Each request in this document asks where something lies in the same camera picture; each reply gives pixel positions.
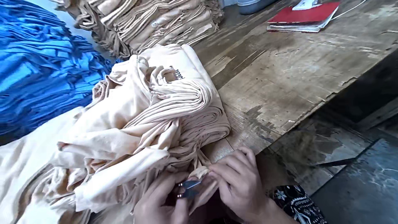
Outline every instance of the printed logo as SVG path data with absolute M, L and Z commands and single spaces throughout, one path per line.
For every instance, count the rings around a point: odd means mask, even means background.
M 177 77 L 177 79 L 183 79 L 184 77 L 181 75 L 181 72 L 179 72 L 179 70 L 178 69 L 175 69 L 175 71 L 176 71 L 176 77 Z

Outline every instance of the wooden table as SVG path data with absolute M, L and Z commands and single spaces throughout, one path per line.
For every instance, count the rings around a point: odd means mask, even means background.
M 339 15 L 362 0 L 341 1 Z M 250 16 L 226 7 L 219 31 L 195 45 L 232 130 L 204 149 L 216 160 L 240 145 L 259 153 L 398 48 L 398 3 L 367 0 L 320 33 L 267 32 L 294 6 L 281 0 Z

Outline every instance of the blue t-shirt pile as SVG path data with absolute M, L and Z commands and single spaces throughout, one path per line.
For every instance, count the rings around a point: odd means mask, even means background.
M 92 88 L 111 67 L 87 40 L 71 35 L 55 14 L 23 0 L 0 0 L 2 142 L 88 105 Z

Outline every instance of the beige fabric pile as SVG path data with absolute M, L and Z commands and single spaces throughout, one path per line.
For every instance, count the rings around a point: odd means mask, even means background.
M 51 0 L 76 19 L 76 28 L 113 56 L 127 59 L 155 44 L 193 45 L 218 29 L 217 0 Z
M 133 55 L 95 86 L 90 105 L 0 147 L 0 223 L 87 223 L 91 212 L 120 206 L 131 217 L 161 172 L 201 178 L 210 161 L 200 148 L 229 130 L 190 46 Z M 203 188 L 191 211 L 216 188 Z

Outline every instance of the patterned fabric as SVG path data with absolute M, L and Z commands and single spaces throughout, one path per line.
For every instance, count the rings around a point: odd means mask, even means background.
M 270 197 L 301 224 L 326 224 L 322 212 L 301 186 L 278 186 Z

